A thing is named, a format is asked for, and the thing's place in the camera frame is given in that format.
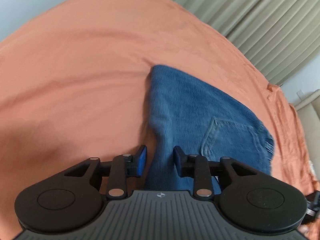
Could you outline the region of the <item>beige upholstered headboard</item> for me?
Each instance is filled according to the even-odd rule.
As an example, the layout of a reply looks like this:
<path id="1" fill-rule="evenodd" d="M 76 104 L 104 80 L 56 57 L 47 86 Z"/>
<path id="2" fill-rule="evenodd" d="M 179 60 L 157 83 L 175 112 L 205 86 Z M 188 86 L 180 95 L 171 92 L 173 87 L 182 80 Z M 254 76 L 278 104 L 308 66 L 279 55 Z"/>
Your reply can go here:
<path id="1" fill-rule="evenodd" d="M 320 141 L 320 113 L 319 89 L 295 105 L 304 129 L 304 136 L 309 152 L 311 171 L 319 180 L 319 141 Z"/>

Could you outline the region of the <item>blue denim jeans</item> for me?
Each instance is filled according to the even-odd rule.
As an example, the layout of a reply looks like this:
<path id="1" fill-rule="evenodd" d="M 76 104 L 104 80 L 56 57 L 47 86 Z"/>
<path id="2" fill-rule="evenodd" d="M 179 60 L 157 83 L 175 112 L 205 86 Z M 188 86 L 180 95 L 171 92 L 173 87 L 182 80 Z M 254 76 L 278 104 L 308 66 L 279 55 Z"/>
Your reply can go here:
<path id="1" fill-rule="evenodd" d="M 177 69 L 153 67 L 149 124 L 156 152 L 145 180 L 147 190 L 192 190 L 193 180 L 177 173 L 175 146 L 210 161 L 229 156 L 271 172 L 274 140 L 263 122 L 233 97 Z"/>

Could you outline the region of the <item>orange bed sheet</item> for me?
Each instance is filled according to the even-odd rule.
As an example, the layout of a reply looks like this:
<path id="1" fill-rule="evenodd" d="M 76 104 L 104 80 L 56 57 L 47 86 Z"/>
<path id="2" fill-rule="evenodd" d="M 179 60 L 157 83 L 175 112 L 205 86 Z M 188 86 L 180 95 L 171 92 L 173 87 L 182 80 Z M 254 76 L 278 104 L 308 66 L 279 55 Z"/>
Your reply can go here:
<path id="1" fill-rule="evenodd" d="M 1 239 L 21 232 L 14 202 L 26 187 L 90 156 L 140 144 L 153 155 L 157 64 L 247 106 L 275 140 L 272 175 L 319 189 L 296 110 L 220 33 L 172 0 L 68 0 L 1 42 Z"/>

